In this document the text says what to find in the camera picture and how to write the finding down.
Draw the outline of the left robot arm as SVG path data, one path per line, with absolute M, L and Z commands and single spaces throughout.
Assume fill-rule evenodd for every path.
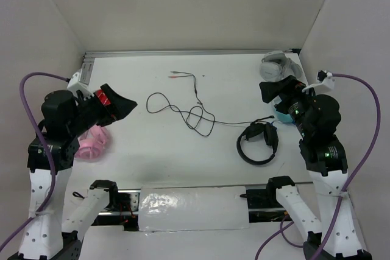
M 43 120 L 28 147 L 29 217 L 18 228 L 23 238 L 10 259 L 79 259 L 83 239 L 98 214 L 120 204 L 114 181 L 96 180 L 81 205 L 63 220 L 65 191 L 79 149 L 90 128 L 124 119 L 137 107 L 104 84 L 90 97 L 68 90 L 49 93 L 41 106 Z

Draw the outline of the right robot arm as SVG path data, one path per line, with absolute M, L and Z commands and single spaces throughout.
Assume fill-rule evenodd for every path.
M 261 82 L 260 90 L 267 104 L 280 99 L 276 111 L 290 115 L 301 135 L 299 149 L 314 183 L 320 216 L 315 216 L 289 177 L 269 180 L 267 202 L 286 209 L 304 239 L 305 259 L 372 259 L 357 236 L 344 187 L 349 174 L 345 149 L 335 135 L 341 122 L 338 102 L 316 94 L 294 76 Z

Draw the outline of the black headphones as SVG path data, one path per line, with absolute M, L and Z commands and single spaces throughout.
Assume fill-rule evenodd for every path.
M 279 138 L 277 128 L 272 122 L 268 122 L 268 119 L 271 118 L 274 118 L 274 116 L 268 116 L 251 122 L 237 138 L 236 150 L 241 159 L 246 163 L 253 166 L 264 166 L 275 158 L 278 150 Z M 242 148 L 243 141 L 253 145 L 256 144 L 257 147 L 260 145 L 260 142 L 264 142 L 266 147 L 269 150 L 272 150 L 272 153 L 265 160 L 253 160 L 244 153 Z

